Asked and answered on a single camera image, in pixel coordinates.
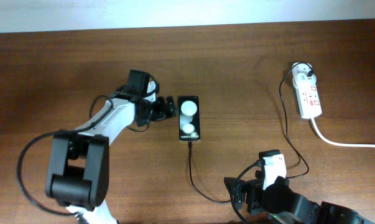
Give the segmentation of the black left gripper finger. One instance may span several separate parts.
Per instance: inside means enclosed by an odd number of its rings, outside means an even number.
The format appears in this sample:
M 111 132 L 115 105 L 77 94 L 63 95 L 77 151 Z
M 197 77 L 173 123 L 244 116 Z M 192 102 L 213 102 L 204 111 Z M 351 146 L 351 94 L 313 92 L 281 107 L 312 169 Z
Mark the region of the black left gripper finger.
M 166 117 L 167 118 L 174 118 L 177 115 L 177 105 L 175 104 L 174 98 L 172 96 L 167 96 L 167 109 L 166 109 Z
M 166 118 L 167 105 L 165 103 L 164 97 L 160 96 L 153 103 L 153 121 L 162 121 Z

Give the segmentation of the black smartphone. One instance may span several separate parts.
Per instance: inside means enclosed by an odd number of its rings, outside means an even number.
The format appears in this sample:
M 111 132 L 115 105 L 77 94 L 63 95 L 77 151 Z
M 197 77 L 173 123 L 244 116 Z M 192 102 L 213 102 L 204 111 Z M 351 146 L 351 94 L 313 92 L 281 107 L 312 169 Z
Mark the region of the black smartphone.
M 201 139 L 199 97 L 179 96 L 178 112 L 179 140 L 199 141 Z

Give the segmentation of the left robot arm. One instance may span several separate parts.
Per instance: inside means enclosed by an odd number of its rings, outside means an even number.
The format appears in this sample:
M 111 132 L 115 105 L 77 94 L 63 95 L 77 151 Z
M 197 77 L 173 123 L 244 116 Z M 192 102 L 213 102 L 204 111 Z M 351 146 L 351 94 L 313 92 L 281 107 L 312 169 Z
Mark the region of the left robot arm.
M 158 94 L 159 83 L 150 73 L 131 70 L 127 84 L 107 96 L 84 125 L 54 134 L 45 193 L 79 223 L 117 223 L 105 201 L 109 147 L 132 123 L 148 126 L 177 115 L 173 97 Z

